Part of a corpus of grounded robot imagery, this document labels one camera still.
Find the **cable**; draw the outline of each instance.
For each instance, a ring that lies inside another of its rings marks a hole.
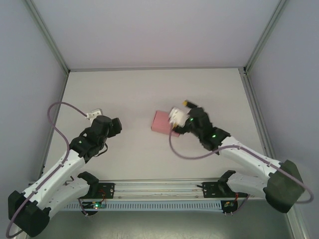
[[[104,148],[104,146],[106,147],[106,149],[105,149],[103,152],[99,153],[98,155],[96,155],[96,156],[94,156],[94,157],[98,157],[98,156],[102,155],[103,153],[105,153],[106,151],[108,151],[108,149],[109,149],[108,145],[105,143],[105,144],[103,145],[103,148]]]
[[[62,136],[62,138],[64,139],[65,143],[66,143],[66,153],[65,153],[65,157],[64,159],[62,160],[61,164],[59,164],[41,183],[39,183],[39,185],[35,188],[35,190],[25,199],[25,201],[20,205],[20,207],[18,207],[18,209],[16,210],[16,212],[14,213],[14,215],[12,216],[10,222],[9,222],[9,225],[6,229],[6,232],[5,232],[5,236],[7,238],[14,238],[16,237],[17,235],[19,235],[21,231],[17,232],[16,234],[14,235],[10,235],[10,229],[17,217],[17,215],[20,213],[20,211],[22,210],[22,208],[25,206],[25,204],[30,200],[30,198],[32,198],[35,193],[62,167],[62,164],[65,163],[65,161],[67,160],[68,156],[69,156],[69,153],[70,153],[70,146],[69,146],[69,142],[67,140],[67,138],[65,137],[65,135],[55,126],[55,124],[53,123],[51,117],[50,117],[50,113],[51,113],[51,109],[55,106],[55,105],[67,105],[73,109],[75,109],[77,112],[81,113],[83,116],[86,117],[86,114],[82,111],[80,111],[78,108],[76,108],[75,106],[69,104],[69,103],[66,103],[66,102],[55,102],[53,104],[51,104],[48,108],[48,111],[47,111],[47,118],[48,118],[48,121],[49,123],[52,125],[53,129],[55,131],[58,132],[59,135]]]
[[[105,200],[106,193],[103,191],[103,189],[100,189],[99,192],[103,193],[102,194],[103,195],[103,199],[102,199],[102,201],[100,201],[100,203],[102,203]]]
[[[227,146],[222,146],[222,147],[219,147],[218,149],[208,153],[208,154],[205,154],[203,156],[198,156],[198,157],[187,157],[187,156],[183,156],[181,154],[179,154],[173,147],[173,144],[171,142],[171,134],[172,134],[172,131],[173,131],[173,128],[171,127],[170,128],[170,131],[169,131],[169,137],[168,137],[168,141],[169,141],[169,146],[171,148],[171,150],[173,151],[173,153],[175,155],[177,155],[178,157],[180,158],[183,158],[183,159],[187,159],[187,160],[195,160],[195,159],[202,159],[202,158],[206,158],[208,156],[211,156],[215,153],[218,153],[219,151],[222,151],[224,149],[228,149],[228,148],[237,148],[237,149],[240,149],[240,150],[243,150],[245,151],[246,153],[250,154],[251,156],[257,158],[258,160],[262,161],[263,163],[267,164],[269,167],[272,167],[274,169],[276,169],[277,171],[279,171],[280,173],[284,174],[286,177],[290,178],[291,180],[293,180],[295,183],[297,183],[299,186],[303,187],[305,190],[308,191],[310,197],[309,199],[305,200],[305,201],[299,201],[299,202],[296,202],[297,204],[306,204],[306,203],[310,203],[314,200],[315,196],[314,196],[314,193],[311,191],[311,189],[306,186],[303,182],[299,181],[297,178],[295,178],[294,176],[290,175],[289,173],[287,173],[286,171],[282,170],[281,168],[277,167],[276,165],[273,165],[272,163],[268,162],[267,160],[263,159],[262,157],[258,156],[257,154],[255,154],[254,152],[250,151],[249,149],[245,148],[245,147],[241,147],[241,146],[238,146],[238,145],[227,145]]]
[[[82,212],[84,213],[84,215],[87,217],[88,216],[88,213],[85,211],[84,207],[83,207],[83,204],[81,203],[81,200],[78,198],[78,202],[80,204],[80,207],[82,209]]]
[[[237,210],[234,211],[234,212],[232,212],[232,213],[227,213],[227,215],[234,215],[234,214],[238,213],[238,211],[239,211],[241,208],[243,208],[243,205],[247,202],[247,200],[249,199],[249,197],[250,197],[250,195],[248,194],[247,197],[246,197],[246,198],[243,200],[243,202],[240,204],[240,206],[237,208]]]
[[[236,197],[235,197],[235,201],[234,202],[237,202],[239,195],[238,195],[238,193],[235,193],[235,195],[236,195]]]

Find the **pink block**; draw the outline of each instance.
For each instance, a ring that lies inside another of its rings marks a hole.
[[[151,130],[158,133],[169,134],[170,124],[169,124],[169,118],[168,118],[167,112],[164,112],[164,111],[155,112],[155,117],[153,120]],[[171,135],[175,137],[179,137],[179,133],[172,132]]]

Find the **white panel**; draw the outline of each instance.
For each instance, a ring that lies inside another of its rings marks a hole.
[[[37,179],[50,126],[46,109],[58,100],[64,73],[20,0],[0,1],[0,238],[7,198]]]
[[[182,107],[185,99],[203,106],[217,127],[262,152],[238,69],[74,72],[63,100],[84,112],[101,108],[104,115],[119,117],[123,125],[121,134],[107,140],[108,152],[92,158],[84,170],[100,180],[211,178],[220,177],[228,169],[251,174],[222,156],[180,159],[171,152],[168,135],[151,131],[156,110]],[[61,108],[57,126],[69,140],[88,125],[78,112]],[[191,134],[174,138],[173,144],[184,155],[208,153]],[[55,133],[46,170],[65,148]]]
[[[244,66],[278,0],[34,0],[70,69]]]
[[[319,238],[319,1],[291,0],[251,72],[251,81],[279,160],[296,163],[315,200],[302,205]]]

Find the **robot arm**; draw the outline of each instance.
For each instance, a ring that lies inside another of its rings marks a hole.
[[[217,153],[232,159],[256,175],[251,177],[227,171],[219,179],[222,182],[220,190],[265,198],[273,208],[287,213],[305,191],[300,184],[282,174],[282,171],[287,172],[302,182],[296,165],[289,160],[282,163],[255,152],[241,144],[230,133],[214,127],[203,108],[188,101],[185,101],[184,105],[190,108],[187,114],[178,108],[173,108],[169,113],[173,131],[181,134],[193,133],[205,149],[212,151],[211,154]]]
[[[49,220],[70,201],[97,193],[99,180],[88,172],[80,173],[69,184],[65,182],[93,156],[101,154],[99,151],[106,145],[107,138],[121,132],[118,118],[110,119],[101,114],[87,114],[92,125],[71,141],[69,150],[58,162],[22,193],[14,191],[10,194],[9,219],[29,236],[41,233]]]

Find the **gray wall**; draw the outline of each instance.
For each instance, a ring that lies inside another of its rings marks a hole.
[[[319,238],[319,1],[291,0],[251,72],[278,159],[297,163],[315,201],[301,211]]]
[[[34,0],[70,69],[243,66],[278,1]]]
[[[21,0],[0,1],[0,238],[7,197],[36,179],[64,74]]]

